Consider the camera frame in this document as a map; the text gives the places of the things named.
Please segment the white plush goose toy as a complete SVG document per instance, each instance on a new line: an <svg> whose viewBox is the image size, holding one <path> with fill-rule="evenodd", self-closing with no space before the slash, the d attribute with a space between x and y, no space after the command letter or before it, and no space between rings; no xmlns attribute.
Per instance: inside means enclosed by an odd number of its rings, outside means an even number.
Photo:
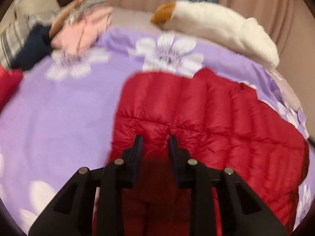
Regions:
<svg viewBox="0 0 315 236"><path fill-rule="evenodd" d="M268 70L276 68L280 62L276 44L255 18L245 18L216 3L187 0L164 3L154 12L151 22L164 30L217 43Z"/></svg>

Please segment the grey beige bed sheet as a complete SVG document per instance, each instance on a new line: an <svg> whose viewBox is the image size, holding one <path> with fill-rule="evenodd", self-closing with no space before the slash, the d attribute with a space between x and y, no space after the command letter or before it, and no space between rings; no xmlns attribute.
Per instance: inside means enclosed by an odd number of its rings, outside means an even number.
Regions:
<svg viewBox="0 0 315 236"><path fill-rule="evenodd" d="M162 30L155 24L151 23L153 12L144 12L131 9L122 9L114 7L110 27L123 27L149 34L158 34Z"/></svg>

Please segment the navy blue garment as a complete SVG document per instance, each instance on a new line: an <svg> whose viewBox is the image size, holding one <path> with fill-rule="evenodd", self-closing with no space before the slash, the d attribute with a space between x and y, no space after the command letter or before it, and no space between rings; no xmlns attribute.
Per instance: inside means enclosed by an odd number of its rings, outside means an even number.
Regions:
<svg viewBox="0 0 315 236"><path fill-rule="evenodd" d="M44 26L40 24L36 24L32 28L22 49L11 62L11 69L29 71L36 63L52 53L51 38L49 37L50 29L51 25Z"/></svg>

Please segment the purple floral duvet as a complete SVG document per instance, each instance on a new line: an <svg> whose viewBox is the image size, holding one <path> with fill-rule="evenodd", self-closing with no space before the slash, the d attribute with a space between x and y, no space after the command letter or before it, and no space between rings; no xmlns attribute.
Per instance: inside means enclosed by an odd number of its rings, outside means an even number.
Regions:
<svg viewBox="0 0 315 236"><path fill-rule="evenodd" d="M254 89L307 140L305 115L289 107L269 73L249 58L189 37L111 29L77 59L56 53L41 60L1 112L1 199L22 231L80 167L110 162L129 78L151 72L193 78L201 69ZM312 204L307 177L298 194L294 228Z"/></svg>

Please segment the red puffer down jacket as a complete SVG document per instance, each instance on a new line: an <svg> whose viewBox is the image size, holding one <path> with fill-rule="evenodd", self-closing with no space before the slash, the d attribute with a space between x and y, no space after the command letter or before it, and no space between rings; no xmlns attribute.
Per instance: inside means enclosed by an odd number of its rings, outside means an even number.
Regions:
<svg viewBox="0 0 315 236"><path fill-rule="evenodd" d="M137 135L144 139L144 153L134 188L122 195L126 235L188 235L191 193L175 184L167 144L172 135L193 159L235 169L287 232L293 231L298 187L308 173L308 143L251 87L209 69L193 78L136 74L121 92L110 161Z"/></svg>

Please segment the red fleece garment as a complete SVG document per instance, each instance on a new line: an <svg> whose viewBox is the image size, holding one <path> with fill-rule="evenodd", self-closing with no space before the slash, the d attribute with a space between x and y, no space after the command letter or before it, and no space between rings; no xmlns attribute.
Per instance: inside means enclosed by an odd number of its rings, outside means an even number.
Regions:
<svg viewBox="0 0 315 236"><path fill-rule="evenodd" d="M5 70L0 67L0 111L3 110L10 98L18 90L23 79L21 69Z"/></svg>

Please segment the pink folded garment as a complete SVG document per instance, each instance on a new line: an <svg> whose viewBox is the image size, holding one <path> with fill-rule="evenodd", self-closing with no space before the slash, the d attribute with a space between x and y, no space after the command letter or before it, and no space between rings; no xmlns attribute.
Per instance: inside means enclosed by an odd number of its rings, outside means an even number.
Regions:
<svg viewBox="0 0 315 236"><path fill-rule="evenodd" d="M73 22L62 27L53 37L51 46L68 55L79 55L90 49L98 36L107 31L113 15L113 8L95 5L86 9Z"/></svg>

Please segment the plaid grey shirt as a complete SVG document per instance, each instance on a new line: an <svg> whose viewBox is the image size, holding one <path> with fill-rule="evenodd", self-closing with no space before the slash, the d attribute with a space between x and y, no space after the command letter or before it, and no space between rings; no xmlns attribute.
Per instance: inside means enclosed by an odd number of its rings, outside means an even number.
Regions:
<svg viewBox="0 0 315 236"><path fill-rule="evenodd" d="M30 31L36 24L50 25L58 11L42 12L32 16L22 16L1 33L1 65L10 69L12 60L22 49Z"/></svg>

